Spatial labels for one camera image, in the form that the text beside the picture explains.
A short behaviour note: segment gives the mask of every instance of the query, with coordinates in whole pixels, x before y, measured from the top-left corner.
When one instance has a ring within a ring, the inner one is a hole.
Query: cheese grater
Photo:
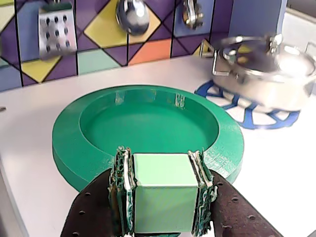
[[[39,9],[39,57],[47,60],[76,52],[77,40],[73,6],[54,3]]]

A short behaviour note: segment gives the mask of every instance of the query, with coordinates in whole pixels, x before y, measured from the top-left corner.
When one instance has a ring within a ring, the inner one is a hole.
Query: pot
[[[213,57],[214,83],[227,92],[257,103],[264,112],[299,111],[316,79],[315,60],[306,52],[273,37],[237,36],[213,45],[203,42]]]

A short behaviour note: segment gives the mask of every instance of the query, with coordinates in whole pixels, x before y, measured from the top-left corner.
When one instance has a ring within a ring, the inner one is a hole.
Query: colorful tiled backsplash
[[[198,0],[204,25],[195,31],[183,23],[183,0],[146,0],[150,27],[140,37],[129,36],[118,26],[117,1],[71,0],[78,51],[42,61],[38,10],[52,0],[0,0],[0,91],[197,53],[203,39],[228,36],[234,0]]]

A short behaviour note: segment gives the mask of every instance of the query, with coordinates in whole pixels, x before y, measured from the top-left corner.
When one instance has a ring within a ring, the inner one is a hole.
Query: green plate
[[[207,167],[230,182],[243,154],[241,130],[223,109],[161,86],[113,87],[77,99],[57,118],[52,141],[59,172],[78,191],[112,167],[118,146],[133,153],[204,149]]]

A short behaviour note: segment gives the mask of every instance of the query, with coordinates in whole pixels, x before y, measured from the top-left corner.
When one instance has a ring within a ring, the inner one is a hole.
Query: light green cube
[[[198,182],[187,154],[134,154],[135,233],[191,232]]]

